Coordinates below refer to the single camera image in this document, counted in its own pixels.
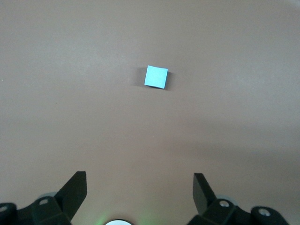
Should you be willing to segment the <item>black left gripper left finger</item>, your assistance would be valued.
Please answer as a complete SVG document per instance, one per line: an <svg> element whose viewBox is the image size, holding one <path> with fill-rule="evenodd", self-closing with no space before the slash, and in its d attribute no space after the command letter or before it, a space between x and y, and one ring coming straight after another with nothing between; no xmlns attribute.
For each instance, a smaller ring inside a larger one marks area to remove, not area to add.
<svg viewBox="0 0 300 225"><path fill-rule="evenodd" d="M54 195L18 210L19 225L70 225L87 195L86 172L77 171Z"/></svg>

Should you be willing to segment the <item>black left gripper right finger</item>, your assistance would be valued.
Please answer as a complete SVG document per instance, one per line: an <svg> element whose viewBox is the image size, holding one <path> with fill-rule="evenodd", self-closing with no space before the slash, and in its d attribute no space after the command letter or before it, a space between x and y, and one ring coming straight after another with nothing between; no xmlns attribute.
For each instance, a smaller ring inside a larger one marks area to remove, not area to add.
<svg viewBox="0 0 300 225"><path fill-rule="evenodd" d="M197 209L188 225L251 225L251 215L232 201L217 198L205 176L193 177L193 200Z"/></svg>

